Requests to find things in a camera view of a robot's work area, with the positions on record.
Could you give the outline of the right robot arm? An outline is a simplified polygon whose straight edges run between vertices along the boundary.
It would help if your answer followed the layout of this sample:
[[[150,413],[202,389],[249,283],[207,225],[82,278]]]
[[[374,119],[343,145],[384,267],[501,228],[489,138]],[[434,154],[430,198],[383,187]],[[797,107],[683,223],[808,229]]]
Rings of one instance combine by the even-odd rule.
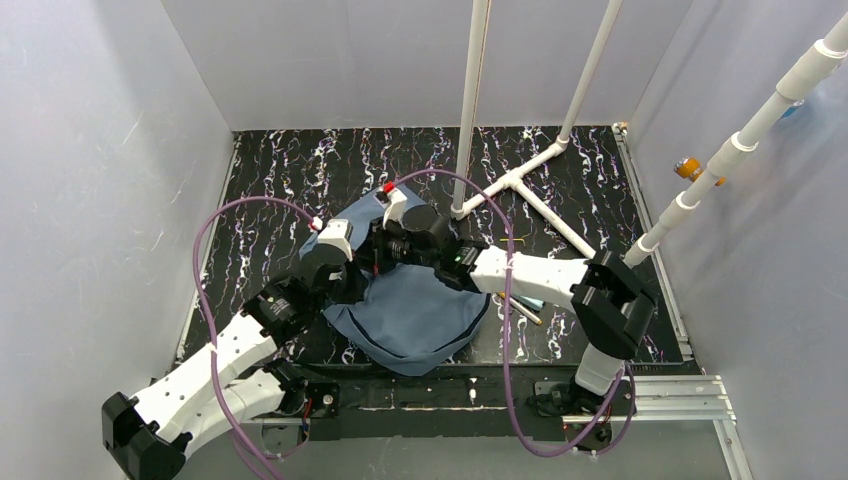
[[[657,306],[656,295],[613,252],[600,250],[589,260],[509,253],[458,236],[429,205],[408,210],[400,220],[371,220],[355,260],[370,273],[427,267],[453,290],[509,292],[569,308],[589,341],[575,382],[595,395],[607,393],[636,356]]]

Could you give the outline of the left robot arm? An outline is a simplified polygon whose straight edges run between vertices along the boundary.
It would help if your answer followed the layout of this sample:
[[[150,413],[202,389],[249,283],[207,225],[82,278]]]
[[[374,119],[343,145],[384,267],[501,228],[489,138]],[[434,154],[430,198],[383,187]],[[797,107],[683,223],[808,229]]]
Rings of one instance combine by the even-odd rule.
[[[174,478],[200,447],[303,390],[258,362],[329,307],[363,299],[366,286],[353,255],[315,246],[179,367],[133,395],[110,396],[101,407],[105,449],[130,479]]]

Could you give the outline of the blue student backpack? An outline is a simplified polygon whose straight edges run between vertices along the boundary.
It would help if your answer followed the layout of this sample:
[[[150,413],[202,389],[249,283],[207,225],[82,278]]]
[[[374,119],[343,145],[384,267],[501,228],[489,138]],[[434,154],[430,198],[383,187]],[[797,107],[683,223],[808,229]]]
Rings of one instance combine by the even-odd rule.
[[[364,300],[324,311],[327,322],[372,361],[406,376],[421,376],[474,338],[489,307],[486,294],[456,291],[432,269],[401,264],[365,275]]]

